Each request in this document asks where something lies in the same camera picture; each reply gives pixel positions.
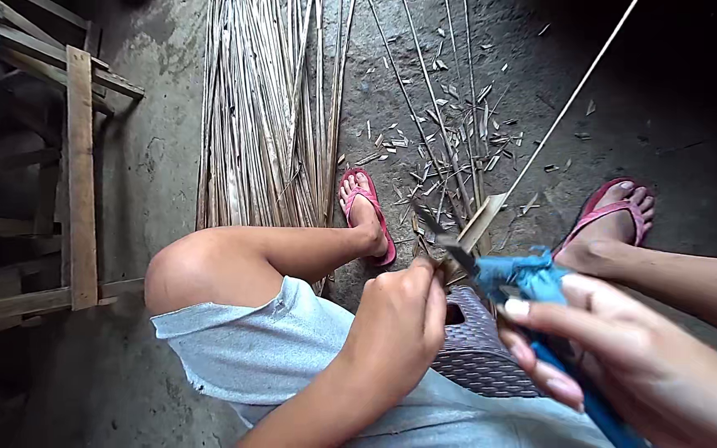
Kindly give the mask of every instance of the finger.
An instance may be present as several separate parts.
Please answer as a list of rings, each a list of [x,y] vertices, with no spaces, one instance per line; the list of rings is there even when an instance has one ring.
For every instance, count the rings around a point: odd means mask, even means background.
[[[561,372],[552,364],[538,360],[535,362],[534,368],[527,373],[533,379],[533,382],[541,390],[552,395],[552,398],[577,412],[584,411],[583,402],[585,397],[583,396],[583,389],[566,372]]]
[[[571,273],[561,278],[563,294],[569,304],[582,309],[620,309],[637,304],[632,297],[610,283]]]
[[[588,311],[556,304],[540,304],[509,299],[505,317],[517,324],[580,343],[613,361],[631,359],[641,352],[646,335],[636,327],[612,324]]]
[[[530,372],[535,368],[535,353],[530,348],[530,341],[524,335],[509,328],[502,319],[497,321],[497,334],[524,372]]]
[[[438,276],[430,281],[427,302],[424,309],[424,337],[434,351],[444,345],[444,320],[447,317],[447,296]]]
[[[417,257],[405,270],[405,277],[417,289],[416,292],[421,294],[421,300],[427,297],[436,267],[436,261],[432,258]]]

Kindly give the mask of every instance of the light blue shorts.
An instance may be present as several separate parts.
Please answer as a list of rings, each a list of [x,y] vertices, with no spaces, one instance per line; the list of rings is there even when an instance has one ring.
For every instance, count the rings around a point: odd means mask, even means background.
[[[286,277],[259,308],[197,304],[151,319],[202,394],[249,427],[303,389],[342,348],[353,315]],[[489,399],[430,369],[352,446],[610,446],[585,414],[547,398]]]

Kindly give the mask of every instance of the blue handle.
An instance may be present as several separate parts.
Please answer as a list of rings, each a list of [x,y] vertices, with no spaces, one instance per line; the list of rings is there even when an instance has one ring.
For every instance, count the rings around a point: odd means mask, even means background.
[[[558,357],[543,343],[533,341],[530,346],[533,348],[536,357],[546,361],[563,372],[568,373],[572,378],[577,379],[573,372],[569,372]],[[584,381],[580,384],[585,396],[585,413],[597,424],[599,430],[608,438],[616,448],[646,448],[646,442],[638,436],[632,428],[627,425],[618,413],[605,400],[595,386]]]

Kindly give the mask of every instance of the forearm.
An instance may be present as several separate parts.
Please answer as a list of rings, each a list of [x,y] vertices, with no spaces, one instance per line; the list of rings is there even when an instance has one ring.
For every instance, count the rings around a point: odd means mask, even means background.
[[[239,446],[338,446],[361,432],[396,400],[374,391],[372,379],[337,356],[290,400],[245,434]]]
[[[592,248],[596,275],[614,280],[717,326],[717,258],[619,244]]]

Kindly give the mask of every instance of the flip-flop strap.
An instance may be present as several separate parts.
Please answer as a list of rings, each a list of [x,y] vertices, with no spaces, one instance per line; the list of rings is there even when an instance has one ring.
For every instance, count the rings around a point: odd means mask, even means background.
[[[571,233],[569,233],[569,236],[566,237],[566,241],[563,243],[563,246],[566,246],[571,240],[574,239],[574,237],[577,236],[578,233],[580,233],[580,230],[582,230],[585,226],[588,226],[592,222],[596,221],[597,219],[602,218],[603,216],[606,216],[611,213],[615,213],[620,210],[627,210],[629,211],[629,214],[632,215],[632,221],[635,224],[635,243],[634,246],[640,246],[641,242],[644,239],[644,216],[641,213],[641,209],[638,208],[637,205],[633,204],[631,201],[619,201],[614,202],[612,204],[608,204],[604,207],[597,208],[590,213],[583,216],[580,221],[577,223],[577,225],[572,229]]]
[[[345,219],[347,219],[347,225],[349,227],[353,227],[353,224],[351,224],[351,209],[353,209],[353,200],[355,200],[356,195],[362,195],[367,198],[368,201],[370,201],[373,208],[375,209],[375,216],[378,217],[378,221],[381,223],[381,228],[386,229],[386,219],[383,218],[383,213],[381,212],[381,204],[378,203],[378,199],[376,199],[371,192],[364,190],[361,187],[356,187],[351,190],[351,193],[347,196],[347,199],[345,200]]]

